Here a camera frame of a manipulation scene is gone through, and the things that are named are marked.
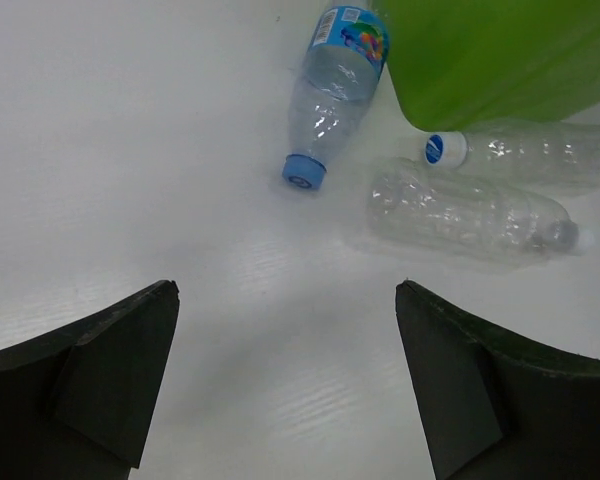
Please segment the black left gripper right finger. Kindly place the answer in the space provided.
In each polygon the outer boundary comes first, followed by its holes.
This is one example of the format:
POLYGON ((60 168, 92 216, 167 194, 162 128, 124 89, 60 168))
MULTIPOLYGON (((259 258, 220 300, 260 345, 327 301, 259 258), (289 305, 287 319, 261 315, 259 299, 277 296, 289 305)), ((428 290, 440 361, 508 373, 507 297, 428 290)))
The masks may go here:
POLYGON ((395 309, 438 479, 600 479, 600 360, 531 340, 418 283, 395 309))

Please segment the blue cap water bottle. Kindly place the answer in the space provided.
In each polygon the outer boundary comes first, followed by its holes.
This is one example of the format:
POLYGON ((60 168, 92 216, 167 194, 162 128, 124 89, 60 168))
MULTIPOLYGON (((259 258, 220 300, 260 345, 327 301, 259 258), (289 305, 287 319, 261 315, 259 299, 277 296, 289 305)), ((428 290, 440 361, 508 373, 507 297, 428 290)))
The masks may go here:
POLYGON ((282 177, 321 187, 329 163, 354 137, 386 63, 390 37, 370 1, 331 1, 310 38, 288 113, 282 177))

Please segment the green plastic bin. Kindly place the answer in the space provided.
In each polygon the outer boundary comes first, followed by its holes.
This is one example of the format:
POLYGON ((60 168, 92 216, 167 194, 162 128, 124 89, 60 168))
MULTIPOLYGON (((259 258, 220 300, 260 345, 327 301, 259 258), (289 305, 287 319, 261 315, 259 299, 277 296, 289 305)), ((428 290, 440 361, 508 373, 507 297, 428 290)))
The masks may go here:
POLYGON ((415 127, 562 120, 600 103, 600 1, 376 1, 415 127))

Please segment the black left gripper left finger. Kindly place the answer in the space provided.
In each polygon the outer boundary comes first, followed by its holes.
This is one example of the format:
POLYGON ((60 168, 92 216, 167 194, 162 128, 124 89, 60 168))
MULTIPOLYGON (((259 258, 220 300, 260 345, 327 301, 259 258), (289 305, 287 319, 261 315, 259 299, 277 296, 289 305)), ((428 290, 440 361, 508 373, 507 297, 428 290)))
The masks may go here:
POLYGON ((0 350, 0 479, 126 479, 139 467, 179 313, 158 281, 0 350))

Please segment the large clear crushed bottle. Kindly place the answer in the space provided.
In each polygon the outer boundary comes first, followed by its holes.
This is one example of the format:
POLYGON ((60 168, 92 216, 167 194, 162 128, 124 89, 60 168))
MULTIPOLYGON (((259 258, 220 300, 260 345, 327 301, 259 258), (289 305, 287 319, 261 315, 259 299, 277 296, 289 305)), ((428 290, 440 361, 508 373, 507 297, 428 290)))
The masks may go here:
POLYGON ((580 256, 594 243, 554 199, 404 159, 377 164, 366 206, 382 239, 484 261, 540 263, 580 256))

